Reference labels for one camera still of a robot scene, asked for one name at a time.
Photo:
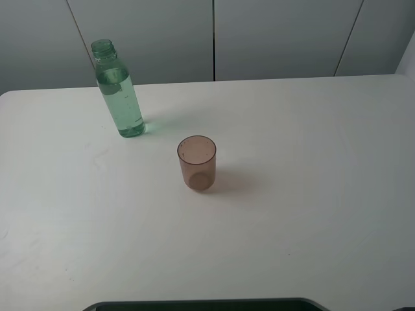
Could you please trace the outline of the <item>pink translucent plastic cup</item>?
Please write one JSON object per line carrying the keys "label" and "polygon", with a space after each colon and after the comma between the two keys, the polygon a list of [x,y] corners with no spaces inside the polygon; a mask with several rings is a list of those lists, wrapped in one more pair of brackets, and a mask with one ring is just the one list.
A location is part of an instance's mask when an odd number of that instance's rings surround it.
{"label": "pink translucent plastic cup", "polygon": [[184,183],[192,190],[204,191],[215,182],[216,144],[203,135],[183,139],[177,147]]}

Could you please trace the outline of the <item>black tray edge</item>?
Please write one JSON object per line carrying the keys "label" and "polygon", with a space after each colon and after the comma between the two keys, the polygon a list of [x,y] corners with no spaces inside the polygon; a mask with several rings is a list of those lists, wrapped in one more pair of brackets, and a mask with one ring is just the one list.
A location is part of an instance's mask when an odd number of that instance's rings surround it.
{"label": "black tray edge", "polygon": [[326,310],[305,298],[219,299],[194,301],[113,301],[91,305],[86,310],[216,311],[216,310]]}

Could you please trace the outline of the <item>green transparent water bottle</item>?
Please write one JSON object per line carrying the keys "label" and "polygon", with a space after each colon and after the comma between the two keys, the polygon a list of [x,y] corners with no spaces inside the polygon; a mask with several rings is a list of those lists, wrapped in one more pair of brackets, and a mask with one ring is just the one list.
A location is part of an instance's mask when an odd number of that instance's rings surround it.
{"label": "green transparent water bottle", "polygon": [[145,123],[132,79],[126,65],[118,57],[111,40],[91,44],[95,60],[95,77],[104,101],[122,137],[131,138],[144,133]]}

